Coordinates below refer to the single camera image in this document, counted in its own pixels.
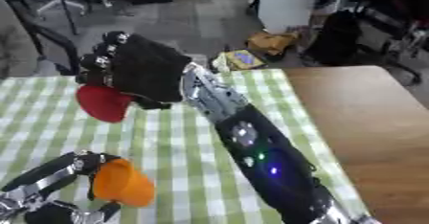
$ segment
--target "robotic hand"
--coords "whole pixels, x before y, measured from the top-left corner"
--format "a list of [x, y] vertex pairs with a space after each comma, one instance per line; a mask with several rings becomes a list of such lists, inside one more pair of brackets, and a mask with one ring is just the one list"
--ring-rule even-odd
[[[77, 81], [86, 86], [111, 87], [138, 103], [143, 98], [144, 108], [148, 101], [149, 108], [166, 108], [166, 102], [185, 100], [214, 124], [242, 173], [285, 223], [378, 223], [364, 214], [351, 219], [312, 175], [315, 167], [280, 130], [205, 68], [172, 48], [137, 34], [116, 32], [106, 34], [103, 39], [94, 54], [81, 60], [81, 65], [89, 71], [79, 75]], [[86, 101], [79, 100], [82, 108], [97, 114], [93, 110], [99, 109], [98, 106]]]
[[[47, 200], [49, 195], [72, 184], [79, 175], [88, 176], [92, 186], [101, 165], [119, 157], [83, 151], [67, 153], [34, 168], [10, 181], [0, 194], [0, 223], [10, 224], [21, 213], [29, 224], [101, 224], [115, 214], [120, 205], [105, 204], [93, 213], [82, 212], [77, 206]], [[88, 198], [94, 199], [92, 188]]]

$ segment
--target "orange cup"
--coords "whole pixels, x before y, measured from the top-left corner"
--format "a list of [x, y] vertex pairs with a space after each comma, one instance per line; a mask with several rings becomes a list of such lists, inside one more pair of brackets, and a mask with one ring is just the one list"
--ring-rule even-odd
[[125, 159], [102, 165], [95, 176], [93, 191], [99, 199], [133, 207], [148, 205], [155, 195], [153, 183]]

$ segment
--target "gray carpet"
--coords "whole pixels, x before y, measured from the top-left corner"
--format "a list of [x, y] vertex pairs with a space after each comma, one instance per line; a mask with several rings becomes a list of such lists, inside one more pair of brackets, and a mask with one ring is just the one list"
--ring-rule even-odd
[[[245, 39], [261, 29], [255, 17], [247, 16], [244, 11], [248, 0], [174, 0], [170, 4], [144, 6], [126, 6], [127, 11], [135, 15], [119, 16], [111, 9], [96, 6], [94, 12], [79, 16], [74, 11], [74, 18], [79, 27], [79, 35], [73, 36], [63, 12], [60, 9], [46, 13], [44, 25], [69, 36], [79, 47], [81, 54], [90, 51], [98, 43], [103, 33], [122, 30], [142, 34], [161, 41], [187, 54], [216, 56], [230, 45], [241, 49]], [[378, 35], [369, 32], [369, 39]], [[60, 63], [65, 62], [65, 55], [59, 48], [49, 45], [48, 57]], [[429, 107], [429, 56], [422, 53], [408, 64], [423, 73], [424, 82], [407, 89], [426, 107]], [[290, 51], [284, 60], [271, 63], [273, 68], [302, 67], [303, 64], [295, 51]], [[398, 70], [391, 70], [395, 78], [402, 83], [409, 77]]]

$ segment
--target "green and white tablecloth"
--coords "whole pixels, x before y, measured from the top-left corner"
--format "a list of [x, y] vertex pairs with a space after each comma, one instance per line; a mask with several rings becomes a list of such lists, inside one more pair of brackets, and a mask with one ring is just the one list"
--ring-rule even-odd
[[[281, 70], [234, 72], [232, 84], [318, 166], [318, 176], [353, 213], [366, 211]], [[213, 128], [186, 104], [170, 111], [132, 107], [122, 123], [88, 117], [73, 78], [10, 78], [0, 84], [0, 179], [60, 154], [90, 149], [130, 159], [156, 184], [146, 208], [123, 208], [111, 223], [281, 223], [241, 175]], [[54, 194], [83, 208], [87, 179]]]

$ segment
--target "black glove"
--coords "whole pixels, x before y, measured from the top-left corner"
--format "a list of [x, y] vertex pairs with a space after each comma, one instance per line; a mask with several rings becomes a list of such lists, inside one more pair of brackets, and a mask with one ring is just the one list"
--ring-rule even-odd
[[77, 82], [115, 88], [135, 97], [144, 109], [168, 108], [165, 102], [182, 100], [180, 79], [191, 61], [140, 35], [111, 32], [93, 54], [82, 57], [80, 65], [88, 71], [79, 74]]
[[100, 224], [107, 222], [120, 208], [118, 203], [112, 202], [96, 212], [84, 213], [76, 205], [53, 201], [25, 213], [24, 219], [28, 224]]

